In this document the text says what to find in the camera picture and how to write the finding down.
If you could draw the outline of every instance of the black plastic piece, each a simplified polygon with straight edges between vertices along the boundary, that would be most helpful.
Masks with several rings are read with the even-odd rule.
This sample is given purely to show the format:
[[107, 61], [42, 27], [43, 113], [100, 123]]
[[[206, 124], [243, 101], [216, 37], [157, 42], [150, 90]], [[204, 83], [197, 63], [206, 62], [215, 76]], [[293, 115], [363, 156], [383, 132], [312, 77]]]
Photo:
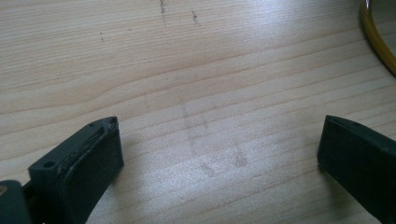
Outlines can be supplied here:
[[26, 213], [35, 224], [85, 223], [122, 166], [117, 118], [99, 119], [29, 167], [24, 200], [0, 196], [0, 204], [27, 204], [29, 212], [18, 213]]
[[18, 181], [0, 181], [0, 223], [31, 223], [21, 184]]
[[319, 166], [382, 223], [396, 223], [396, 142], [357, 122], [327, 116]]

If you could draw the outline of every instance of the yellow wire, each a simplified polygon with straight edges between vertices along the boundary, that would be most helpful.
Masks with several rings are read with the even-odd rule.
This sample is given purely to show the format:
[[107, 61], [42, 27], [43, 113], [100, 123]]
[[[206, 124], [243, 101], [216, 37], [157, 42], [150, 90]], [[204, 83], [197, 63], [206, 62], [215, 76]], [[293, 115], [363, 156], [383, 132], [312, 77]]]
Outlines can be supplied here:
[[375, 28], [372, 16], [372, 4], [373, 1], [370, 0], [362, 0], [361, 2], [361, 20], [363, 22], [363, 28], [382, 63], [394, 76], [396, 76], [396, 58]]

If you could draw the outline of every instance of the small hole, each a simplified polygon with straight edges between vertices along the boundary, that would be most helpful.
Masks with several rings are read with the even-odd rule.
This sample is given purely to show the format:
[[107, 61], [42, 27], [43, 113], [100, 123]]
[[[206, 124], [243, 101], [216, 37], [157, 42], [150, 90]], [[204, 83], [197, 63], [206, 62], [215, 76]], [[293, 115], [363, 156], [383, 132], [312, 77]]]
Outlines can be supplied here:
[[7, 191], [7, 186], [5, 185], [0, 185], [0, 196]]
[[55, 165], [55, 161], [47, 161], [46, 163], [44, 163], [44, 167], [45, 168], [50, 168], [51, 166]]

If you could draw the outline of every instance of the pencil mark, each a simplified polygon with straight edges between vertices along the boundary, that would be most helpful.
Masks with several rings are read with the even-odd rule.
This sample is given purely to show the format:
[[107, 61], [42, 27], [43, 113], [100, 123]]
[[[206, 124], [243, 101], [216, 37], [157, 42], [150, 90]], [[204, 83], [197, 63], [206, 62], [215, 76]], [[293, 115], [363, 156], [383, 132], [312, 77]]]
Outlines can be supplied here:
[[192, 13], [192, 20], [195, 22], [195, 24], [201, 26], [201, 24], [198, 22], [197, 14], [195, 14], [193, 10], [191, 11], [191, 13]]
[[166, 6], [165, 1], [160, 0], [160, 4], [161, 4], [161, 14], [165, 14], [165, 6]]
[[206, 130], [206, 132], [207, 132], [207, 130], [208, 130], [208, 127], [207, 127], [207, 120], [206, 120], [206, 118], [204, 117], [203, 114], [201, 114], [201, 119], [202, 119], [202, 122], [204, 123], [204, 127], [205, 127], [205, 130]]
[[161, 5], [161, 14], [163, 15], [163, 24], [166, 25], [165, 21], [165, 7], [166, 7], [166, 2], [164, 0], [160, 0], [160, 5]]
[[146, 110], [149, 109], [149, 97], [147, 94], [145, 94], [145, 108], [146, 108]]
[[187, 113], [186, 104], [183, 104], [184, 125], [186, 126], [187, 138], [189, 140], [189, 145], [190, 145], [192, 156], [195, 157], [196, 156], [196, 152], [195, 152], [195, 149], [194, 149], [195, 148], [195, 141], [194, 141], [195, 134], [193, 132], [192, 125], [190, 125], [189, 122], [188, 122], [188, 117], [189, 117], [189, 114]]
[[169, 77], [168, 75], [165, 76], [165, 87], [168, 90], [169, 89]]
[[233, 165], [236, 167], [243, 167], [248, 164], [247, 158], [244, 156], [244, 153], [239, 146], [239, 143], [235, 141], [235, 146], [236, 146], [236, 155], [234, 157], [234, 162]]

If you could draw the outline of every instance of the wooden table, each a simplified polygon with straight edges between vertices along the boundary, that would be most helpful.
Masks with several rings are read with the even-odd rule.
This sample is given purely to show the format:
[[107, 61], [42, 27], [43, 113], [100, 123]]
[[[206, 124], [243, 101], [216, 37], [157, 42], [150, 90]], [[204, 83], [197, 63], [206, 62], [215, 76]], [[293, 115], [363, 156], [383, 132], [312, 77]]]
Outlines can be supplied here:
[[2, 1], [0, 177], [114, 115], [125, 167], [88, 223], [377, 223], [316, 158], [327, 114], [396, 139], [360, 2]]

